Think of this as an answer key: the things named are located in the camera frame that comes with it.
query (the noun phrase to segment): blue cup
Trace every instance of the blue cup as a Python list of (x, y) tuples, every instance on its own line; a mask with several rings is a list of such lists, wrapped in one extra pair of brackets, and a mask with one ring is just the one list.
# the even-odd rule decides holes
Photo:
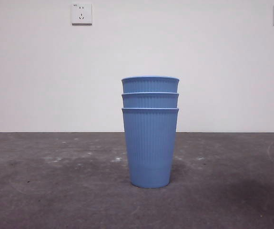
[(124, 108), (156, 107), (176, 108), (178, 93), (172, 92), (136, 92), (122, 94)]
[(177, 92), (179, 79), (169, 76), (133, 76), (122, 79), (123, 92)]
[(169, 184), (178, 108), (122, 108), (130, 179), (145, 188)]

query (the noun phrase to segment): gray floor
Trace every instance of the gray floor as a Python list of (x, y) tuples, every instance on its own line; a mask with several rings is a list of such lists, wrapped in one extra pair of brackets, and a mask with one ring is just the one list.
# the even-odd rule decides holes
[(177, 134), (171, 183), (122, 133), (0, 133), (0, 229), (274, 229), (274, 134)]

